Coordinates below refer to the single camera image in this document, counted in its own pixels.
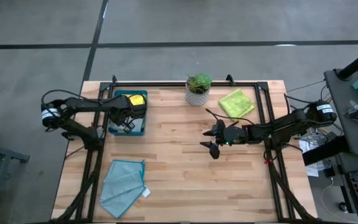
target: wooden tabletop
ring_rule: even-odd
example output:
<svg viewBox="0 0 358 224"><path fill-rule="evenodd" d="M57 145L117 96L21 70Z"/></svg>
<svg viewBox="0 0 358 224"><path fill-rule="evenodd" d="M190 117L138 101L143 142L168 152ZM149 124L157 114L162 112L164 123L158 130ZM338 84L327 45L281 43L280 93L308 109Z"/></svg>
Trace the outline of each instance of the wooden tabletop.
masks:
<svg viewBox="0 0 358 224"><path fill-rule="evenodd" d="M276 118L287 113L282 80L267 81ZM84 82L82 95L97 98L100 82ZM144 136L106 136L103 164L94 210L94 222L270 222L276 221L275 207L264 145L220 147L221 156L214 160L200 141L211 138L202 133L216 120L205 108L225 115L218 100L240 88L255 109L245 118L259 123L252 87L212 87L208 102L191 106L185 101L184 87L115 88L147 90L149 94ZM268 118L264 102L265 117ZM76 121L90 126L93 113L78 113ZM241 121L239 126L247 124ZM72 141L67 153L81 147ZM290 188L300 203L316 217L313 196L301 152L290 147L283 150ZM64 163L52 218L61 215L80 189L86 150L80 150ZM151 194L140 196L120 220L114 219L99 205L103 179L113 159L146 161L145 184ZM284 195L280 191L284 216ZM88 210L86 198L84 214Z"/></svg>

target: white pot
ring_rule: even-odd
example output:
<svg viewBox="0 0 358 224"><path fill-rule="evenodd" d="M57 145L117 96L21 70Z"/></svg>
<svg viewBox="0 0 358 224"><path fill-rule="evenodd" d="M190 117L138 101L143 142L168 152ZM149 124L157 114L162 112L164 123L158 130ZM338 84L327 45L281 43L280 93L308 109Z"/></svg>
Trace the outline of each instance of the white pot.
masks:
<svg viewBox="0 0 358 224"><path fill-rule="evenodd" d="M211 87L208 89L208 91L206 91L203 94L196 94L196 93L192 93L188 87L187 87L187 83L186 83L186 101L193 105L193 106L201 106L204 105L207 101L208 101L208 96L209 96L209 90L211 89Z"/></svg>

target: green plant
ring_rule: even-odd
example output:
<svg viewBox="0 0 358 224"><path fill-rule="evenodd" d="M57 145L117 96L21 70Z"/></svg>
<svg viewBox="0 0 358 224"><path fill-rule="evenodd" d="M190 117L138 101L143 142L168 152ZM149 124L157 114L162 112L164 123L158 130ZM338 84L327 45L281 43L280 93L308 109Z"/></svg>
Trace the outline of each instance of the green plant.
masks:
<svg viewBox="0 0 358 224"><path fill-rule="evenodd" d="M187 86L192 93L203 94L211 87L212 78L205 73L197 74L187 79Z"/></svg>

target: yellow cloth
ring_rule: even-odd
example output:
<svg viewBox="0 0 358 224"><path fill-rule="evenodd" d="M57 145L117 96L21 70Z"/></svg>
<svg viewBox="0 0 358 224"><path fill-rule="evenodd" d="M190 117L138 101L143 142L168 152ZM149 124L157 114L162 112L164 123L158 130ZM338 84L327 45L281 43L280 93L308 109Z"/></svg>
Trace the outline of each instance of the yellow cloth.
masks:
<svg viewBox="0 0 358 224"><path fill-rule="evenodd" d="M241 118L255 108L250 99L240 89L234 90L234 92L221 98L219 104L231 118Z"/></svg>
<svg viewBox="0 0 358 224"><path fill-rule="evenodd" d="M126 97L130 97L129 100L131 101L131 103L133 105L142 105L144 104L144 99L141 95L133 95L133 94L129 94L129 95L124 95Z"/></svg>

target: desk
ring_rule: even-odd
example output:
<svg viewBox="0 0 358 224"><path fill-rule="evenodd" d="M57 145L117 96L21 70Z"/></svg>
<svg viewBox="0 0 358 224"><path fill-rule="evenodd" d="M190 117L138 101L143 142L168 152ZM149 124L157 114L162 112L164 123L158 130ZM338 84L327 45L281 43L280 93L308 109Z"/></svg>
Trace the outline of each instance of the desk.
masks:
<svg viewBox="0 0 358 224"><path fill-rule="evenodd" d="M344 174L358 171L358 124L343 115L343 112L351 106L350 100L358 103L358 90L352 87L352 84L358 79L358 72L353 74L348 82L338 79L334 71L325 72L324 77L351 152L339 153L337 158Z"/></svg>
<svg viewBox="0 0 358 224"><path fill-rule="evenodd" d="M97 98L100 82L84 82L81 92ZM268 81L276 118L287 113L283 97L284 82ZM264 164L264 145L222 147L221 157L213 160L200 141L209 141L202 133L215 119L205 112L209 108L224 114L218 100L236 88L255 104L250 87L212 87L209 101L200 107L185 101L184 87L114 87L114 90L147 90L149 94L145 135L106 136L94 222L268 222L276 221L269 171ZM246 118L259 123L258 108ZM90 126L93 113L78 113L76 121ZM67 153L82 146L72 141ZM83 175L86 151L70 156L64 163L52 218L57 218L78 193ZM290 188L307 211L316 217L313 196L300 151L283 150ZM113 159L146 161L145 184L151 194L138 198L135 204L115 220L99 205L103 179ZM280 192L286 210L284 195Z"/></svg>

